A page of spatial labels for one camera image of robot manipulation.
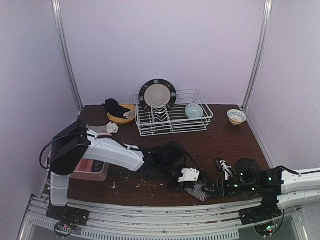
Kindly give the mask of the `grey white striped underwear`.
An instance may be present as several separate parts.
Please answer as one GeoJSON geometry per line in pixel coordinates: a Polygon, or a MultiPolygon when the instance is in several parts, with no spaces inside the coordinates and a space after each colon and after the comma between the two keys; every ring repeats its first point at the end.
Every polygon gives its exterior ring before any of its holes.
{"type": "Polygon", "coordinates": [[[202,182],[195,183],[193,187],[185,187],[184,191],[201,202],[207,201],[210,196],[202,190],[205,184],[202,182]]]}

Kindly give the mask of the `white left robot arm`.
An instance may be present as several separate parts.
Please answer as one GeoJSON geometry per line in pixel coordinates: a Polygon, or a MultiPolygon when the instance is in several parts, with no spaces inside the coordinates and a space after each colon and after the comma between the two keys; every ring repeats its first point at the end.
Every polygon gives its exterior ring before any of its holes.
{"type": "Polygon", "coordinates": [[[84,159],[119,166],[131,172],[154,168],[164,174],[177,189],[192,189],[195,183],[208,177],[199,164],[176,141],[165,145],[143,147],[129,145],[99,135],[83,121],[77,121],[52,138],[48,144],[50,172],[50,204],[56,208],[67,206],[71,175],[84,159]]]}

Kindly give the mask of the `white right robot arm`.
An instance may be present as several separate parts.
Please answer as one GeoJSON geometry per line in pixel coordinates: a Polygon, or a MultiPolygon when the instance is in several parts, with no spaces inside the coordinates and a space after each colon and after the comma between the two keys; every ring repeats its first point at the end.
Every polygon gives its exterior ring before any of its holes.
{"type": "Polygon", "coordinates": [[[261,170],[251,158],[240,158],[234,167],[220,157],[214,158],[223,178],[206,182],[201,190],[209,197],[225,198],[259,195],[265,209],[284,210],[320,200],[320,169],[291,170],[284,166],[261,170]]]}

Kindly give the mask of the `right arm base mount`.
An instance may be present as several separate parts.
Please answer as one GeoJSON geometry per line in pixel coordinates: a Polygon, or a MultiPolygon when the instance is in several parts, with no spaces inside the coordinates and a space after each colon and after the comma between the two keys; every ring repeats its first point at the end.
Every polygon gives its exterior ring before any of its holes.
{"type": "Polygon", "coordinates": [[[263,238],[273,236],[284,222],[285,211],[278,207],[256,206],[239,211],[241,224],[253,225],[257,235],[263,238]]]}

